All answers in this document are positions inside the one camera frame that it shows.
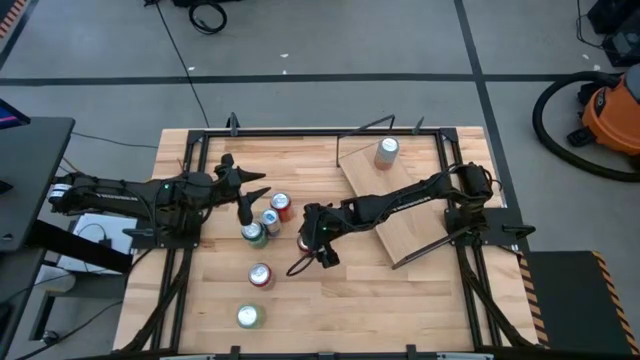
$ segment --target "wooden board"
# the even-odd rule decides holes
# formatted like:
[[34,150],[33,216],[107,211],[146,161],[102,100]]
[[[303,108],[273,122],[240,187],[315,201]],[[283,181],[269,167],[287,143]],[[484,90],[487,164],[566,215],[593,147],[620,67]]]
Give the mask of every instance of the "wooden board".
[[[465,161],[493,172],[482,128],[458,128]],[[187,130],[165,130],[158,150],[154,178],[180,171]],[[342,155],[377,141],[354,137],[341,141]],[[400,138],[400,159],[414,179],[439,171],[432,137]],[[243,169],[267,177],[243,186],[243,191],[271,186],[293,198],[296,217],[283,226],[280,238],[263,250],[250,248],[240,235],[236,205],[214,210],[203,227],[202,244],[194,253],[184,313],[181,353],[228,353],[240,345],[243,353],[404,352],[406,344],[419,351],[472,349],[464,296],[455,251],[445,246],[396,271],[374,231],[334,241],[341,265],[328,270],[314,263],[298,277],[285,277],[299,257],[295,240],[302,206],[309,202],[338,203],[354,196],[341,169],[335,166],[335,137],[215,138],[209,145],[206,171],[220,156],[233,154]],[[197,163],[197,155],[192,168]],[[269,203],[258,200],[257,214]],[[490,205],[501,206],[499,196]],[[446,204],[433,202],[442,213]],[[523,336],[535,341],[515,256],[500,249],[484,251],[494,298]],[[154,250],[129,278],[114,348],[131,340],[153,310],[166,252]],[[263,292],[247,283],[247,271],[262,261],[274,268],[275,288]],[[265,306],[267,322],[260,330],[235,324],[236,308],[252,301]],[[487,324],[480,310],[483,338]],[[172,312],[165,321],[167,345]]]
[[[386,195],[416,182],[402,159],[396,159],[388,170],[378,170],[373,164],[376,151],[374,143],[339,159],[340,168],[357,196]],[[404,151],[407,150],[400,144],[400,153]],[[394,214],[376,226],[375,231],[394,263],[447,235],[428,203]]]

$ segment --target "gray floor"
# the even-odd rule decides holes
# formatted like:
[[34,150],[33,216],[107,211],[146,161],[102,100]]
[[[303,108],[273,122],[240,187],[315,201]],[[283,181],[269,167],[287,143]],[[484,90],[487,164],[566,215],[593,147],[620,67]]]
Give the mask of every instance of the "gray floor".
[[[157,11],[141,2],[40,0],[0,79],[182,76]],[[582,3],[586,11],[593,0]],[[471,74],[454,1],[244,0],[224,6],[228,28],[206,37],[193,30],[186,10],[162,3],[192,75]],[[601,51],[575,39],[574,0],[464,0],[464,6],[485,74],[615,70]],[[588,23],[584,34],[596,39]],[[244,81],[196,85],[212,126],[223,126],[231,111],[243,126],[258,127],[356,126],[390,113],[404,125],[423,115],[424,125],[485,125],[472,81]],[[640,333],[640,223],[634,217],[640,187],[587,175],[541,148],[531,110],[547,85],[487,84],[523,217],[538,228],[531,247],[602,252]],[[558,138],[576,124],[574,93],[558,94],[545,113]],[[157,143],[162,128],[204,125],[188,85],[1,86],[0,98],[29,115],[74,117],[79,132],[135,143]],[[66,156],[87,173],[144,180],[155,153],[74,137]],[[602,149],[585,156],[624,167]],[[41,216],[61,226],[68,222],[47,211]],[[21,324],[23,336],[37,296]],[[60,302],[62,315],[50,327],[71,329],[107,303]],[[37,358],[106,353],[117,311]],[[35,347],[19,335],[10,358]]]

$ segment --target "vacuum hose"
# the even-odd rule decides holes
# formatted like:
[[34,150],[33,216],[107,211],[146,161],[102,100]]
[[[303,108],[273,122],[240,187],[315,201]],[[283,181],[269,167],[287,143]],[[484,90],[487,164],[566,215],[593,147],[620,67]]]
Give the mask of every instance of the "vacuum hose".
[[535,130],[536,135],[538,136],[538,140],[540,140],[542,145],[544,145],[544,147],[549,149],[549,151],[554,153],[557,157],[591,174],[623,182],[640,182],[640,173],[629,173],[609,169],[604,166],[594,164],[571,153],[570,151],[560,146],[560,144],[558,144],[555,140],[553,140],[551,136],[549,136],[549,133],[547,133],[547,130],[544,128],[544,124],[542,123],[542,112],[544,111],[544,107],[547,105],[549,99],[558,90],[564,88],[569,84],[580,81],[589,81],[595,83],[598,86],[607,86],[613,88],[618,85],[618,83],[620,82],[620,78],[598,71],[582,71],[569,75],[566,78],[558,80],[555,83],[551,84],[551,86],[549,86],[542,93],[542,95],[540,95],[540,98],[538,98],[538,101],[536,101],[536,105],[533,107],[533,130]]

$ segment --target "green soda can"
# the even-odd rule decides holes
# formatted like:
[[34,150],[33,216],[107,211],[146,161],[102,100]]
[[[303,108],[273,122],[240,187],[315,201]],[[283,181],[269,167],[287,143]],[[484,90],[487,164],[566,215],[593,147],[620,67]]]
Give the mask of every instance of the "green soda can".
[[238,308],[236,321],[241,328],[259,329],[264,324],[265,312],[264,308],[259,305],[245,304]]
[[267,246],[269,239],[267,238],[267,231],[262,224],[252,222],[247,226],[242,227],[242,237],[244,237],[254,249],[262,249]]

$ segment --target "black desk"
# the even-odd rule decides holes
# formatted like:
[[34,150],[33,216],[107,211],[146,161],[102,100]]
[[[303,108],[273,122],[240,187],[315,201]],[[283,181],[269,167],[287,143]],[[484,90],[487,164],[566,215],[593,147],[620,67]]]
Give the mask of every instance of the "black desk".
[[[34,118],[31,125],[0,130],[0,179],[13,189],[0,195],[0,301],[33,285],[46,250],[22,248],[62,160],[75,121]],[[20,323],[31,291],[9,301],[11,314],[0,329],[4,358]]]
[[[33,118],[30,125],[0,130],[0,180],[13,186],[0,195],[0,303],[11,308],[0,328],[0,359],[8,352],[46,250],[122,273],[131,265],[131,255],[37,219],[74,124],[70,118]],[[23,289],[28,290],[13,296]]]

